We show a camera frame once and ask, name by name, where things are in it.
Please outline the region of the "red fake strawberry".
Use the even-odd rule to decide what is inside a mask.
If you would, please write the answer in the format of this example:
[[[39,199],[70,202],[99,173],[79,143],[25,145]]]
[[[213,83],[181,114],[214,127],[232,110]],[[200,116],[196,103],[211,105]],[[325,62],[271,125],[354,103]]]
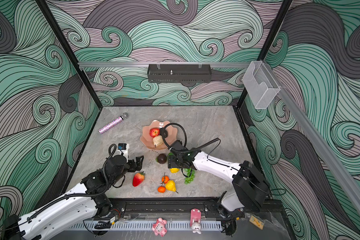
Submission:
[[[133,187],[139,186],[145,180],[145,173],[138,172],[134,175],[133,178]]]

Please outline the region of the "yellow fake lemon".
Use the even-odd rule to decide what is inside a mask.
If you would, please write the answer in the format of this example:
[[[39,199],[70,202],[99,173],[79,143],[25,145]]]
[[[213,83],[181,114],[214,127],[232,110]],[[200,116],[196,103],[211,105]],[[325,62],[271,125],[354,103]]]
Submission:
[[[171,173],[177,173],[177,172],[179,172],[179,170],[180,170],[180,169],[178,169],[178,168],[171,168],[171,169],[170,169],[170,172],[171,172]]]

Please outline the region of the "pink scalloped fruit bowl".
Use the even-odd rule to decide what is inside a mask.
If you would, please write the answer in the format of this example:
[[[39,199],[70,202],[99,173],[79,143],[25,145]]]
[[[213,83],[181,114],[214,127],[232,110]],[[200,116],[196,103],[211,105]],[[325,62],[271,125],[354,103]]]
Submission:
[[[142,136],[140,137],[141,142],[150,150],[155,150],[155,151],[166,150],[168,147],[165,144],[155,147],[153,138],[150,136],[150,130],[154,128],[161,129],[169,123],[170,123],[169,121],[160,122],[158,120],[153,120],[150,125],[144,126],[142,128]],[[178,129],[169,126],[166,128],[166,131],[168,133],[168,136],[165,138],[165,140],[169,145],[171,145],[177,139]]]

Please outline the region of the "beige fake pear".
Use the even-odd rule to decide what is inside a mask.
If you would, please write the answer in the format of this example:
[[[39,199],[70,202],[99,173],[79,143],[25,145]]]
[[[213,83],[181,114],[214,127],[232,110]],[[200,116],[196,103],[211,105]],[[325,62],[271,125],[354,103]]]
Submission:
[[[153,138],[153,144],[154,144],[155,148],[161,146],[163,143],[164,143],[164,140],[163,140],[163,137],[161,135],[158,135],[158,136]]]

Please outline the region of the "red fake apple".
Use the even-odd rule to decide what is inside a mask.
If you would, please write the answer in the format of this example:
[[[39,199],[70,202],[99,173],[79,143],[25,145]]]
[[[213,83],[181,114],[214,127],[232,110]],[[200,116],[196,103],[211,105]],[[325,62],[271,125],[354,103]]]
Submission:
[[[149,131],[150,137],[155,138],[160,135],[160,129],[159,128],[152,128]]]

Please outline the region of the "dark fake avocado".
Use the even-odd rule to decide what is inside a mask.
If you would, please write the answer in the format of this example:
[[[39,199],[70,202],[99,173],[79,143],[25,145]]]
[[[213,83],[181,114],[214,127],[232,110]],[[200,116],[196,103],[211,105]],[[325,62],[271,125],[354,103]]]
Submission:
[[[160,135],[162,136],[163,139],[168,137],[168,131],[165,128],[160,128]]]

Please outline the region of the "green fake grape bunch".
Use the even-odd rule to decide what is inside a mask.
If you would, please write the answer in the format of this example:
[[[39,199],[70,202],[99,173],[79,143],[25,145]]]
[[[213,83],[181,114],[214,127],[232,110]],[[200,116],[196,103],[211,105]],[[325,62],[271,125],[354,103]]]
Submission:
[[[190,184],[195,179],[195,170],[192,168],[182,169],[182,174],[185,177],[185,185]]]

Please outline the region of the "orange fake tangerine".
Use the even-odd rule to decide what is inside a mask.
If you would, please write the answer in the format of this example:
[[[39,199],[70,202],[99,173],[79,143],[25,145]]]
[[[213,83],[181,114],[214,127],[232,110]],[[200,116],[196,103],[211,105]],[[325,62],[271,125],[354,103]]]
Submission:
[[[170,178],[166,174],[164,174],[164,176],[162,177],[162,184],[167,184],[169,180]]]
[[[164,193],[165,191],[166,191],[165,187],[163,187],[163,186],[158,187],[158,192],[159,193]]]

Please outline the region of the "pink and white bunny toy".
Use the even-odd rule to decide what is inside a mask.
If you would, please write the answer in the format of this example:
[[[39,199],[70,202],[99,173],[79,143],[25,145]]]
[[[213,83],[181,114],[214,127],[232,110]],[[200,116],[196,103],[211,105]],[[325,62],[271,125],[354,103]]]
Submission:
[[[194,234],[202,233],[201,218],[202,213],[199,209],[191,210],[190,226]]]

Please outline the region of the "yellow label tag right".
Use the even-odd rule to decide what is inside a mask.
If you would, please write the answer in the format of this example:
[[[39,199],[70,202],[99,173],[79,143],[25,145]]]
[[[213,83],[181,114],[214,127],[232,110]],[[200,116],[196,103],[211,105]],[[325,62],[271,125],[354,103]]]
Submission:
[[[256,226],[257,228],[259,228],[260,230],[264,229],[265,223],[260,219],[258,219],[257,217],[255,217],[254,215],[250,215],[249,222],[254,226]]]

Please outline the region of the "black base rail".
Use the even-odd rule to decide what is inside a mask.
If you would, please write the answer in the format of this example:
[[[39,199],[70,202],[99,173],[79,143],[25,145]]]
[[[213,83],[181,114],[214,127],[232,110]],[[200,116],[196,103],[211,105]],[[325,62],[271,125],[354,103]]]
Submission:
[[[156,213],[156,214],[185,214],[191,209],[199,209],[206,218],[232,219],[243,217],[248,214],[270,214],[282,212],[284,207],[281,201],[265,200],[260,210],[256,211],[249,207],[239,207],[234,211],[224,210],[219,202],[219,198],[200,197],[200,198],[111,198],[113,207],[126,216],[132,213]]]

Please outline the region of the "black perforated wall tray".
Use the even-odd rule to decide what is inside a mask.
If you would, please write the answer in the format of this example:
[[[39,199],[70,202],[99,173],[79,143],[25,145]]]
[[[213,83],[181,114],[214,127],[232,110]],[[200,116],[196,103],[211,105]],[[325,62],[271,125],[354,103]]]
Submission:
[[[212,69],[202,64],[151,64],[147,75],[150,83],[209,83]]]

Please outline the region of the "black corner frame post right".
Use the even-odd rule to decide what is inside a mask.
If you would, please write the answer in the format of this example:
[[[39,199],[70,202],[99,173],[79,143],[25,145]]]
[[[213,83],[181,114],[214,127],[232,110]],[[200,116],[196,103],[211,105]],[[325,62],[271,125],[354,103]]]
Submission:
[[[270,32],[266,38],[266,41],[261,49],[261,52],[257,58],[256,61],[264,61],[266,63],[266,56],[269,52],[269,50],[271,49],[271,46],[274,42],[274,40],[276,39],[276,36],[282,26],[282,23],[288,13],[288,10],[289,8],[291,7],[292,5],[292,1],[282,1],[282,4],[281,4],[281,7],[276,15],[276,18],[274,19],[272,25],[271,25],[271,28],[270,28]],[[249,94],[246,90],[246,88],[243,90],[243,93],[238,101],[238,104],[237,104],[237,109],[238,110],[243,110],[245,109],[245,99],[246,97],[249,97]]]

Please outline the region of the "black corner frame post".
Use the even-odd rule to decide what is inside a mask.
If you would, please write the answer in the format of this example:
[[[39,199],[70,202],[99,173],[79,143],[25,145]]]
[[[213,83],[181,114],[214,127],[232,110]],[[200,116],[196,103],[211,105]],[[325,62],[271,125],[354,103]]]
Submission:
[[[61,28],[59,27],[56,19],[54,18],[50,8],[48,7],[47,2],[43,1],[43,0],[35,0],[35,2],[37,3],[39,9],[41,10],[41,12],[44,15],[45,19],[47,20],[48,24],[50,25],[52,31],[56,35],[59,43],[62,45],[63,50],[67,54],[70,62],[73,64],[74,69],[76,70],[77,74],[79,75],[80,79],[82,80],[84,86],[89,91],[89,94],[91,95],[92,99],[94,100],[96,106],[101,111],[103,109],[103,105],[102,105],[100,99],[98,98],[94,88],[92,87],[87,74],[83,70],[80,69],[79,61],[78,61],[76,55],[74,54],[74,52],[72,51],[71,47],[69,46],[68,41],[64,37],[64,34],[63,34]]]
[[[292,5],[292,1],[282,1],[282,4],[281,4],[281,7],[276,15],[276,18],[274,19],[272,25],[271,25],[271,28],[270,28],[270,32],[266,38],[266,41],[261,49],[261,52],[257,58],[256,61],[264,61],[266,63],[266,56],[269,52],[269,50],[271,49],[271,46],[274,42],[274,40],[276,39],[276,36],[282,26],[282,23],[288,13],[288,10],[289,8],[291,7]],[[246,90],[246,88],[243,90],[243,93],[238,101],[238,104],[237,104],[237,109],[238,110],[243,110],[245,109],[245,99],[246,97],[249,97],[249,94]]]

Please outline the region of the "black corner frame post left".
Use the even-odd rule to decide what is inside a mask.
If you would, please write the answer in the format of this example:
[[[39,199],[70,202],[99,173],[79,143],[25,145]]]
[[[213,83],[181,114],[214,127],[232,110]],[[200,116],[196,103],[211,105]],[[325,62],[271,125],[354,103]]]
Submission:
[[[68,41],[64,37],[64,34],[63,34],[61,28],[59,27],[56,19],[54,18],[50,8],[48,7],[47,2],[43,1],[43,0],[35,0],[35,2],[37,3],[39,9],[41,10],[41,12],[44,15],[45,19],[47,20],[48,24],[50,25],[52,31],[56,35],[59,43],[62,45],[63,50],[67,54],[70,62],[73,64],[74,69],[76,70],[77,74],[79,75],[80,79],[82,80],[84,86],[89,91],[89,94],[91,95],[92,99],[94,100],[96,106],[101,111],[103,109],[103,105],[102,105],[100,99],[98,98],[94,88],[92,87],[87,74],[83,70],[80,69],[79,61],[78,61],[76,55],[74,54],[74,52],[72,51],[71,47],[69,46]]]

